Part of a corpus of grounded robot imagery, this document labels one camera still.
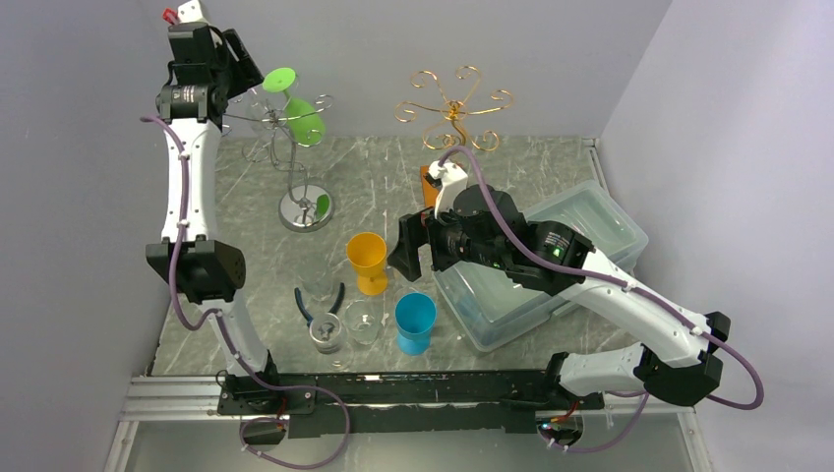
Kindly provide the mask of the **orange frosted wine glass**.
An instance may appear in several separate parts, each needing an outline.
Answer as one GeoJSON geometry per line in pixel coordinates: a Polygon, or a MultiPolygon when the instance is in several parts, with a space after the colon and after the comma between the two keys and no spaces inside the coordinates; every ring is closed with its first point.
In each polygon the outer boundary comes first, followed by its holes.
{"type": "Polygon", "coordinates": [[[382,236],[373,232],[354,235],[346,245],[346,256],[356,273],[361,293],[378,296],[387,289],[387,245],[382,236]]]}

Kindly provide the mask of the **blue wine glass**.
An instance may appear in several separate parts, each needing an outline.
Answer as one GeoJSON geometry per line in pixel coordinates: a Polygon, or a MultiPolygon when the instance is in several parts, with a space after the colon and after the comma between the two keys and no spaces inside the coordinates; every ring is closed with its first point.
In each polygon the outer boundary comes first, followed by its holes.
{"type": "Polygon", "coordinates": [[[438,315],[434,300],[420,292],[410,292],[395,305],[397,345],[406,355],[424,353],[431,344],[432,330],[438,315]]]}

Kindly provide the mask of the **ribbed clear wine glass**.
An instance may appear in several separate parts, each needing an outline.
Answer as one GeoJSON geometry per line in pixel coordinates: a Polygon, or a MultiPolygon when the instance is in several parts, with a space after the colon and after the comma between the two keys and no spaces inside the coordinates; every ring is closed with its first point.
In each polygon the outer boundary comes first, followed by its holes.
{"type": "Polygon", "coordinates": [[[313,255],[301,260],[298,267],[301,288],[314,300],[324,301],[334,290],[333,276],[327,260],[313,255]]]}

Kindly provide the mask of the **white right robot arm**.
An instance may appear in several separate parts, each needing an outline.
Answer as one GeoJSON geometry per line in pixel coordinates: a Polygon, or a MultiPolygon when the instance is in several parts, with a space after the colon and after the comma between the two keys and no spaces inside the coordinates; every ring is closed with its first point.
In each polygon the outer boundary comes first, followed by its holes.
{"type": "Polygon", "coordinates": [[[529,221],[509,194],[490,194],[521,249],[505,235],[482,192],[469,187],[447,211],[428,207],[402,216],[388,264],[414,281],[421,276],[418,250],[427,245],[434,271],[459,263],[485,266],[525,289],[587,308],[636,338],[620,350],[553,355],[541,386],[555,408],[602,391],[646,391],[667,403],[693,406],[718,388],[723,363],[706,337],[716,328],[726,340],[727,316],[683,308],[668,313],[642,297],[645,286],[587,237],[558,221],[529,221]]]}

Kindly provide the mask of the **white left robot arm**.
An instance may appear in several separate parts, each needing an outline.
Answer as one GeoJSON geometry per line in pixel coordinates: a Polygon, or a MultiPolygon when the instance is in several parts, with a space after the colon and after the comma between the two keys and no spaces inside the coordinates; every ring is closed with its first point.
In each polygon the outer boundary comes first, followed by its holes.
{"type": "Polygon", "coordinates": [[[262,82],[235,29],[184,21],[167,33],[173,58],[146,122],[167,146],[167,211],[160,240],[146,259],[167,284],[182,327],[212,326],[226,358],[226,385],[260,413],[274,410],[283,387],[249,315],[243,252],[219,239],[215,162],[230,99],[262,82]]]}

